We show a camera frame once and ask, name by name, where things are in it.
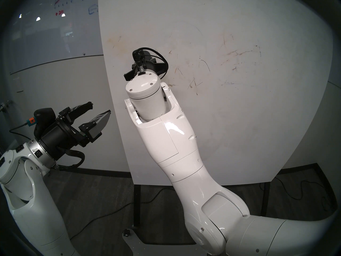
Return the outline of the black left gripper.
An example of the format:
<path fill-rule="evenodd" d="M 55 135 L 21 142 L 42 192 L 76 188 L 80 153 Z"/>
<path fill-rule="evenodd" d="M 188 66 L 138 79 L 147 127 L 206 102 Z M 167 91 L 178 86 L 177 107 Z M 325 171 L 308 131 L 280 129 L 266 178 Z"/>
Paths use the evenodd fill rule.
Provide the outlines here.
<path fill-rule="evenodd" d="M 74 122 L 75 119 L 92 109 L 93 103 L 89 101 L 73 108 L 65 108 L 59 112 L 59 119 L 38 122 L 35 126 L 35 139 L 54 160 L 58 160 L 65 150 L 70 150 L 77 145 L 86 147 L 102 135 L 111 110 L 97 115 L 90 122 L 80 125 L 78 129 L 66 122 Z"/>

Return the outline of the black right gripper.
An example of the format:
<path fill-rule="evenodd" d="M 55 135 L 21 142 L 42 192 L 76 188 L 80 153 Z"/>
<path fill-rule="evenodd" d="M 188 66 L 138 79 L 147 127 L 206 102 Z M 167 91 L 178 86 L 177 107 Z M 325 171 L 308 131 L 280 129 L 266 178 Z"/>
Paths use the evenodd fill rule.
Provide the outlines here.
<path fill-rule="evenodd" d="M 157 63 L 155 59 L 152 60 L 143 60 L 144 69 L 149 69 L 154 71 L 158 76 L 162 75 L 161 79 L 166 75 L 169 65 L 168 62 L 160 62 Z M 134 77 L 139 73 L 139 68 L 136 63 L 132 64 L 132 70 L 128 73 L 124 74 L 124 78 L 126 81 L 131 81 Z"/>

